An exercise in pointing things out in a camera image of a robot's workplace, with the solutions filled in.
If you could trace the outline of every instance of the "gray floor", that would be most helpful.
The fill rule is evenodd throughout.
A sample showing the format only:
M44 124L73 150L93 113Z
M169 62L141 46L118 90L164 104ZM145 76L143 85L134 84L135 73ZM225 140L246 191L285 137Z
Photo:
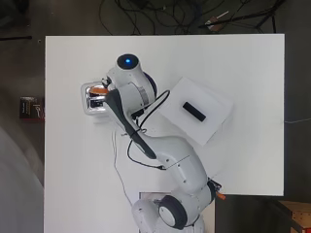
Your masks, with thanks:
M155 1L161 5L164 0ZM219 0L210 0L208 10ZM266 9L272 0L253 0L239 15ZM98 20L100 0L53 0L31 1L28 20L13 28L0 29L0 37L30 34L32 41L10 41L0 43L0 104L6 105L7 114L23 129L29 140L44 161L44 123L24 123L18 119L20 96L44 96L45 94L45 36L46 35L108 35ZM207 14L197 24L209 17L234 11L238 0L224 2L217 10ZM311 92L309 52L311 41L311 1L288 0L277 12L278 32L286 34L285 69L285 118L295 120L311 117ZM151 35L152 27L143 16L138 16L138 27L142 34ZM114 1L107 0L102 10L106 25L116 35L130 35L132 25L126 15L118 9ZM160 16L169 23L171 18ZM271 33L270 21L262 27ZM171 35L172 28L156 24L156 34ZM206 30L191 29L193 34L206 34ZM222 32L258 33L255 30L228 25ZM285 126L285 197L284 199L310 202L311 187L311 121L286 124ZM227 200L217 201L216 232L290 232L281 219L270 213L253 197L228 196Z

